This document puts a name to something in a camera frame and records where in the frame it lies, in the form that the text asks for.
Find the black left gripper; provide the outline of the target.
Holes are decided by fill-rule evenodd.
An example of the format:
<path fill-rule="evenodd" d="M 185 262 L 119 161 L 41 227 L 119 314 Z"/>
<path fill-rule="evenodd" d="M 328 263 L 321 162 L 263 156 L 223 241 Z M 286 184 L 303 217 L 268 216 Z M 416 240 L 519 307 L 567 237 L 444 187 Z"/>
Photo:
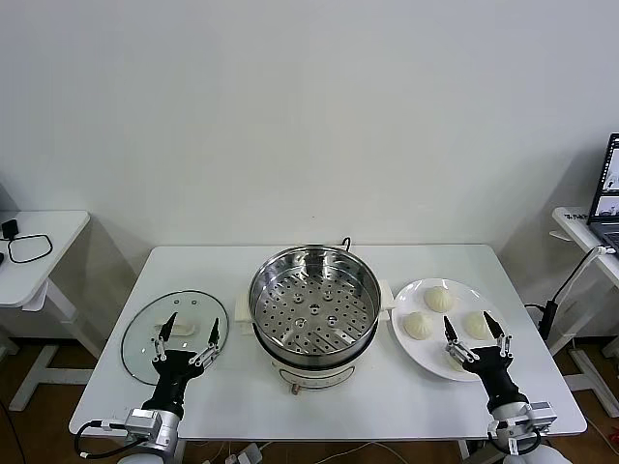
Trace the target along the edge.
<path fill-rule="evenodd" d="M 189 351 L 166 351 L 165 343 L 173 331 L 177 312 L 173 312 L 162 325 L 159 334 L 152 339 L 155 356 L 152 365 L 159 374 L 153 395 L 142 404 L 143 410 L 183 412 L 185 390 L 188 382 L 204 373 L 219 355 L 220 319 L 216 318 L 207 346 L 199 353 Z"/>

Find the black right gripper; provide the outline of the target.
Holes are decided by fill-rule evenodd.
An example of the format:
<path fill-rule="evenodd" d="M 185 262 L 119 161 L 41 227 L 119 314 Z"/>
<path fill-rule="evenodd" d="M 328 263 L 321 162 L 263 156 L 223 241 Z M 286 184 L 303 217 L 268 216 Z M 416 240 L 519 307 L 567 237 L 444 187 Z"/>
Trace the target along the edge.
<path fill-rule="evenodd" d="M 528 398 L 519 391 L 512 381 L 508 367 L 512 363 L 512 336 L 505 333 L 502 326 L 484 311 L 484 318 L 496 346 L 471 348 L 458 338 L 457 332 L 447 316 L 443 317 L 446 351 L 465 371 L 477 375 L 488 396 L 487 409 L 495 409 L 511 403 L 529 403 Z"/>

